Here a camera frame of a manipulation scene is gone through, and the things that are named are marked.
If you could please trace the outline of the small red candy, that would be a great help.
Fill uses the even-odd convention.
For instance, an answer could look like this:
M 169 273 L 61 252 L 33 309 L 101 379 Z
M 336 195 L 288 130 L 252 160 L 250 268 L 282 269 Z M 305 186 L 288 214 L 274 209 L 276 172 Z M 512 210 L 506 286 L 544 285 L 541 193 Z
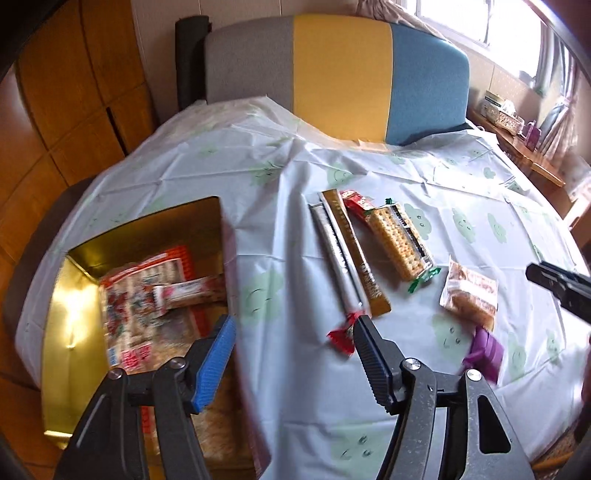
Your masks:
M 332 347 L 334 347 L 336 351 L 346 357 L 351 357 L 353 353 L 355 353 L 356 347 L 355 342 L 353 341 L 353 328 L 355 327 L 356 321 L 365 317 L 369 319 L 372 318 L 372 316 L 366 312 L 360 310 L 353 311 L 346 315 L 345 323 L 335 330 L 329 331 L 327 334 L 329 343 L 332 344 Z

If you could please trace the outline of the gold stick packet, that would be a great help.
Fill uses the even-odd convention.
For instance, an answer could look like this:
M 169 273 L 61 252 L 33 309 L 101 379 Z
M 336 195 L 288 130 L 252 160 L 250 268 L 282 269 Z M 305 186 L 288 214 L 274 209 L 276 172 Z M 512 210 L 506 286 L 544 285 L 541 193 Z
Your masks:
M 360 286 L 363 288 L 363 299 L 372 317 L 379 317 L 391 311 L 391 304 L 377 283 L 370 269 L 358 237 L 356 237 L 353 223 L 346 211 L 346 206 L 338 190 L 325 190 L 321 193 L 322 202 L 329 207 L 335 223 L 338 225 L 342 239 L 346 244 L 346 250 L 356 270 Z

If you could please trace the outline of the silver white stick packet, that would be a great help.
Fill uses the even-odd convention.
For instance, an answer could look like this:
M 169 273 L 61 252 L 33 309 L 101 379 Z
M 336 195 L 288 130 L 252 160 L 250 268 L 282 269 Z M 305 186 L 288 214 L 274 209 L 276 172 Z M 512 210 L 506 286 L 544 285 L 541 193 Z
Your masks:
M 356 277 L 355 267 L 349 257 L 348 250 L 346 250 L 346 244 L 335 223 L 335 218 L 332 217 L 332 212 L 322 202 L 322 198 L 318 203 L 310 204 L 310 209 L 325 244 L 325 250 L 328 252 L 332 271 L 335 272 L 335 281 L 337 281 L 339 295 L 341 295 L 346 313 L 360 310 L 369 314 L 363 299 L 365 296 L 363 288 L 360 286 L 359 278 Z

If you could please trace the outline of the pink floral snack packet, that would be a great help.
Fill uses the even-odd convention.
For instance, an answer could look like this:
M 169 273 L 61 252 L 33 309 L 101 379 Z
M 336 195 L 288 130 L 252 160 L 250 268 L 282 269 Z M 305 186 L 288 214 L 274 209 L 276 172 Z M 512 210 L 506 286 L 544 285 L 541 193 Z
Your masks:
M 177 308 L 222 301 L 226 296 L 224 275 L 156 285 L 152 288 L 152 296 L 157 316 Z

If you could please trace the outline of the large red snack bag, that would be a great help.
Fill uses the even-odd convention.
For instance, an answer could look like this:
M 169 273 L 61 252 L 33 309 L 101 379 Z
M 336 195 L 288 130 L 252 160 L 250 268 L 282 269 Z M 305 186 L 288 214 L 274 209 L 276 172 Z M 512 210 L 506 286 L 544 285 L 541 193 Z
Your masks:
M 152 288 L 195 278 L 190 252 L 176 246 L 139 263 L 111 271 L 99 280 L 106 358 L 111 369 L 128 374 L 157 369 L 182 357 L 193 341 L 209 330 L 197 307 L 154 312 Z

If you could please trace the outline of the purple snack packet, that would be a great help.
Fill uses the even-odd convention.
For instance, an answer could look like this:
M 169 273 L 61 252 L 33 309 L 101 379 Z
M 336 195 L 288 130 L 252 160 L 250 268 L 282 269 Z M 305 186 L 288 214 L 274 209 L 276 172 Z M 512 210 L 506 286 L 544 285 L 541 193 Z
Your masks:
M 497 384 L 503 357 L 502 344 L 488 330 L 478 326 L 463 366 L 466 370 L 478 370 L 487 381 Z

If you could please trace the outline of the brown rice cake packet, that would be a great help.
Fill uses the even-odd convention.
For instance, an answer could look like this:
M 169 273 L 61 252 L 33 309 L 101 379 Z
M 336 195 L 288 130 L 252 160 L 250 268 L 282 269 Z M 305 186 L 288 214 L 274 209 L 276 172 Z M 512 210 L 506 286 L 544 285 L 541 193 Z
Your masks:
M 440 306 L 493 332 L 498 311 L 499 283 L 475 270 L 449 259 L 448 274 L 440 297 Z

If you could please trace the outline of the soda cracker packet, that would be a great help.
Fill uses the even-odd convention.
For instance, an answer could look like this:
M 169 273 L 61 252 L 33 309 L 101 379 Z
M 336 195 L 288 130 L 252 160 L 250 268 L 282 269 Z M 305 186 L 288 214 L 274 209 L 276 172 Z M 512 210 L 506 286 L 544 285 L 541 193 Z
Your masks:
M 408 294 L 414 294 L 441 272 L 399 202 L 388 198 L 377 207 L 355 190 L 342 190 L 339 195 L 346 209 L 368 225 L 401 280 L 409 284 Z

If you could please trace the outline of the gold tin box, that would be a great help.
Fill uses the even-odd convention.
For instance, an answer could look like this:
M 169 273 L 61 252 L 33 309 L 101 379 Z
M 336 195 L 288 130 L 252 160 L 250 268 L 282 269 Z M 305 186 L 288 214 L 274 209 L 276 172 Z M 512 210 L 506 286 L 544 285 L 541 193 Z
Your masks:
M 42 369 L 57 478 L 256 478 L 226 284 L 216 197 L 67 252 Z

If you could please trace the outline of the white cloud-print tablecloth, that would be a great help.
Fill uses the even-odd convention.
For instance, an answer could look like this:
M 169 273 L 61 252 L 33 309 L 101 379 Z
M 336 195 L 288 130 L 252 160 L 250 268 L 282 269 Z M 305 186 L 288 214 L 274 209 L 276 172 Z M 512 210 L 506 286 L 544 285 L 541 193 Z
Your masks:
M 70 448 L 153 375 L 169 477 L 200 458 L 263 479 L 440 476 L 458 381 L 473 422 L 457 476 L 530 475 L 576 420 L 589 327 L 526 276 L 585 273 L 555 210 L 478 130 L 407 147 L 341 141 L 266 97 L 193 105 L 96 177 L 44 254 L 17 351 Z

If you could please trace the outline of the wooden side shelf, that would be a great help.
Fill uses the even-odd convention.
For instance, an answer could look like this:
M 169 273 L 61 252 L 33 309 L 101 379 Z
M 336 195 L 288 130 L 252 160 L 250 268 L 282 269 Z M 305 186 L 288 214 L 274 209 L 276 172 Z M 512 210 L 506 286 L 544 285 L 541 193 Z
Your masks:
M 524 173 L 535 172 L 558 188 L 565 186 L 565 181 L 558 170 L 539 152 L 528 149 L 519 137 L 513 136 L 507 130 L 495 126 L 472 108 L 468 109 L 468 119 L 484 130 L 494 133 L 498 138 L 501 149 Z

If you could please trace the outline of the purple small box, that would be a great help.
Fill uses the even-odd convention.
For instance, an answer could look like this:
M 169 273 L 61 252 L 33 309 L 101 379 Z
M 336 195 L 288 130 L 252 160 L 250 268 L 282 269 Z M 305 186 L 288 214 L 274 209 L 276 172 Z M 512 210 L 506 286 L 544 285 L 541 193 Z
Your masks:
M 530 151 L 535 151 L 540 139 L 541 130 L 537 126 L 536 121 L 530 121 L 527 124 L 527 135 L 525 138 L 525 145 Z

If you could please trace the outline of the tissue box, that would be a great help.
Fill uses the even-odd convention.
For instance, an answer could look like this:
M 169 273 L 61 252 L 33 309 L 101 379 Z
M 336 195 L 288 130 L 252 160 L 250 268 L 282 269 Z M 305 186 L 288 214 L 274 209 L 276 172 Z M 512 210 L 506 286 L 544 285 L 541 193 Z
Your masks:
M 522 133 L 524 119 L 516 111 L 512 101 L 486 90 L 480 104 L 481 114 L 498 128 L 502 128 L 512 135 Z

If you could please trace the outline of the grey yellow blue sofa back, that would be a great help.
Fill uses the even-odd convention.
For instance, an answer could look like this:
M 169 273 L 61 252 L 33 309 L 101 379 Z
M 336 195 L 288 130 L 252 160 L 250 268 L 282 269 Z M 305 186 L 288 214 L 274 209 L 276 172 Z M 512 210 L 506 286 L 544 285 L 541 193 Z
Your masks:
M 470 65 L 453 44 L 363 17 L 236 23 L 204 40 L 208 102 L 267 96 L 342 140 L 407 145 L 466 128 Z

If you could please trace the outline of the wooden panel cabinet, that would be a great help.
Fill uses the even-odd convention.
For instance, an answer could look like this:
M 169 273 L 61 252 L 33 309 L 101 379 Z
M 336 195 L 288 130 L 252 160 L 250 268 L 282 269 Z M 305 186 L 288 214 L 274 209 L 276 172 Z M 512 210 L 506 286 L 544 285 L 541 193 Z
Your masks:
M 127 1 L 1 5 L 1 448 L 49 479 L 41 393 L 15 348 L 30 277 L 71 200 L 156 129 Z

